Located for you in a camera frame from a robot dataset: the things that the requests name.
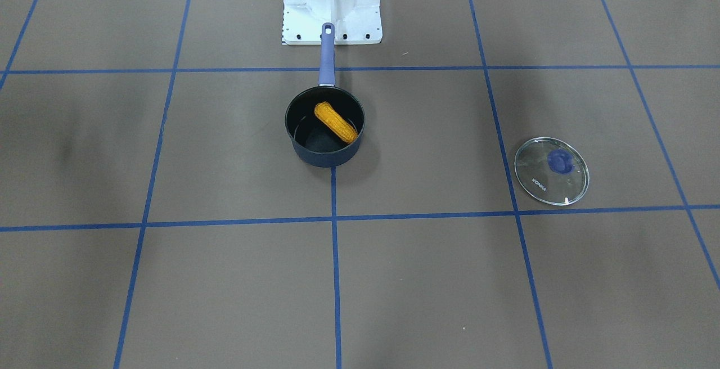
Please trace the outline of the yellow plastic corn cob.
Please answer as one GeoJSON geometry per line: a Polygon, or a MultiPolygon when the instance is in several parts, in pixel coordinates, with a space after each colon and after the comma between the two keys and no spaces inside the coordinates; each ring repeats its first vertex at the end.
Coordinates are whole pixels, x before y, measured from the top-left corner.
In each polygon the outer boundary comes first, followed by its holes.
{"type": "Polygon", "coordinates": [[[352,144],[358,138],[358,132],[347,122],[329,102],[320,102],[314,106],[314,115],[337,138],[346,144],[352,144]]]}

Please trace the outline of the glass lid with blue knob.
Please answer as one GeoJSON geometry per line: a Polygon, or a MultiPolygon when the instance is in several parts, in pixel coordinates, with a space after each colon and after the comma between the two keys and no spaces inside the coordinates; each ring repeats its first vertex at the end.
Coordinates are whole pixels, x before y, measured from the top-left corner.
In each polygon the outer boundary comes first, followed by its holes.
{"type": "Polygon", "coordinates": [[[586,160],[557,138],[532,138],[515,151],[515,176],[530,197],[552,206],[569,206],[584,197],[591,175],[586,160]]]}

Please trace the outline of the dark blue saucepan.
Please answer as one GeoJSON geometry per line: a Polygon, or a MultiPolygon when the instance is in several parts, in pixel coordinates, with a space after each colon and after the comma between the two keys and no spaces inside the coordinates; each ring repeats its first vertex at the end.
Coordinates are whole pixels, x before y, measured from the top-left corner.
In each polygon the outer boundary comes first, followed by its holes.
{"type": "Polygon", "coordinates": [[[337,87],[335,81],[335,25],[321,26],[321,59],[317,85],[303,90],[288,104],[285,129],[296,155],[305,163],[319,168],[332,168],[347,163],[358,151],[365,128],[366,115],[360,100],[349,91],[337,87]],[[314,115],[320,102],[331,106],[358,132],[352,144],[342,142],[314,115]]]}

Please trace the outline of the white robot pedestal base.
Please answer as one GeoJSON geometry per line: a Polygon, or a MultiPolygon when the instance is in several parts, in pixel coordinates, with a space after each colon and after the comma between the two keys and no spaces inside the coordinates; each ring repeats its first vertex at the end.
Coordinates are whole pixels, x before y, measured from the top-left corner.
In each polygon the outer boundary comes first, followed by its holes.
{"type": "Polygon", "coordinates": [[[283,0],[281,43],[321,44],[322,25],[335,27],[336,44],[383,41],[380,0],[283,0]]]}

